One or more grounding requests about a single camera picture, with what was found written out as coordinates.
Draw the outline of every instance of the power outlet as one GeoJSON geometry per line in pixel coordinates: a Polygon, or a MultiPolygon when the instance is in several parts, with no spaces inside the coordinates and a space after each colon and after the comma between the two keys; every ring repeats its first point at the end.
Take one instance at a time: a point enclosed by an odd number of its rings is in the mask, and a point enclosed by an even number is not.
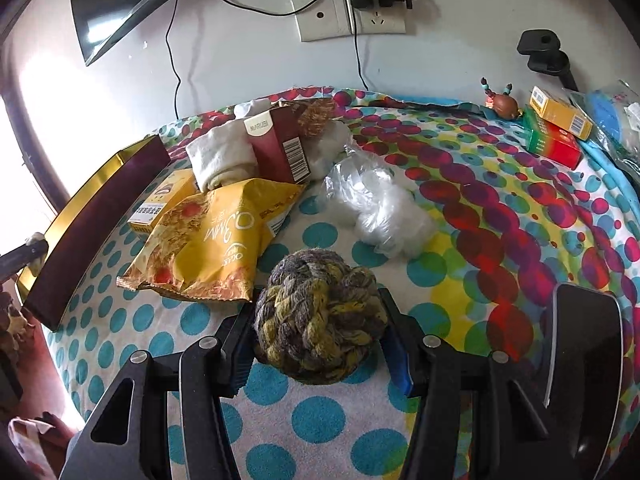
{"type": "MultiPolygon", "coordinates": [[[[294,9],[299,9],[307,3],[308,0],[291,1],[294,9]]],[[[351,34],[346,0],[319,0],[295,17],[300,41],[339,38],[351,34]]]]}
{"type": "Polygon", "coordinates": [[[406,34],[404,7],[375,7],[373,9],[355,9],[358,34],[406,34]]]}

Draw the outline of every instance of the plastic bag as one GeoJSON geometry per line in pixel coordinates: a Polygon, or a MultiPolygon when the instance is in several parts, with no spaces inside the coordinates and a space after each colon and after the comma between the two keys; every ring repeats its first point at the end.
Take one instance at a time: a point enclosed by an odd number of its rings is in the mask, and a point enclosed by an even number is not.
{"type": "Polygon", "coordinates": [[[332,218],[354,226],[361,241],[389,258],[415,258],[436,232],[436,225],[411,193],[372,153],[350,146],[349,155],[324,179],[317,200],[332,218]]]}
{"type": "Polygon", "coordinates": [[[328,121],[317,137],[302,137],[311,180],[322,180],[334,166],[336,156],[350,143],[351,131],[342,121],[328,121]]]}

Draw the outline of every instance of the wall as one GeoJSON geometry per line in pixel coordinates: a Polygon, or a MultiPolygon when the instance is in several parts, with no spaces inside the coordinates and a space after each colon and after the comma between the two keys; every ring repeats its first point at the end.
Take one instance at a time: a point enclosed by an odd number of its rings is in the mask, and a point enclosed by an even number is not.
{"type": "MultiPolygon", "coordinates": [[[[274,11],[289,0],[237,0],[274,11]]],[[[85,68],[69,0],[33,0],[5,45],[24,101],[62,182],[74,192],[117,149],[173,119],[175,79],[164,34],[168,2],[85,68]]],[[[640,50],[607,0],[418,0],[406,36],[363,37],[371,87],[482,102],[479,79],[516,97],[541,77],[516,52],[523,30],[550,28],[578,85],[616,78],[640,88],[640,50]]],[[[180,0],[170,41],[185,83],[182,116],[294,85],[360,88],[351,38],[300,43],[293,17],[269,18],[219,0],[180,0]]]]}

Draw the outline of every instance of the knot of yarn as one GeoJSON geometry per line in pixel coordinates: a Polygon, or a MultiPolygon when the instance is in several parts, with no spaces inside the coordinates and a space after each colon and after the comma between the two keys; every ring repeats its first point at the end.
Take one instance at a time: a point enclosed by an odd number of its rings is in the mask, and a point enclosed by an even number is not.
{"type": "Polygon", "coordinates": [[[258,298],[257,358],[305,384],[350,375],[386,327],[376,277],[333,251],[285,256],[258,298]]]}

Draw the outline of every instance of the yellow box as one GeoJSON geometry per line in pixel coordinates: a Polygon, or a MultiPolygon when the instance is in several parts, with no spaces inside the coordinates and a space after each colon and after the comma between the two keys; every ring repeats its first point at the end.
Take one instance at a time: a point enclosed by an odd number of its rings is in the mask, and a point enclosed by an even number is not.
{"type": "Polygon", "coordinates": [[[164,213],[198,192],[193,170],[176,170],[131,215],[129,226],[139,235],[148,235],[164,213]]]}
{"type": "Polygon", "coordinates": [[[529,103],[544,120],[560,126],[579,139],[589,138],[593,123],[578,108],[571,106],[569,101],[534,86],[529,103]]]}

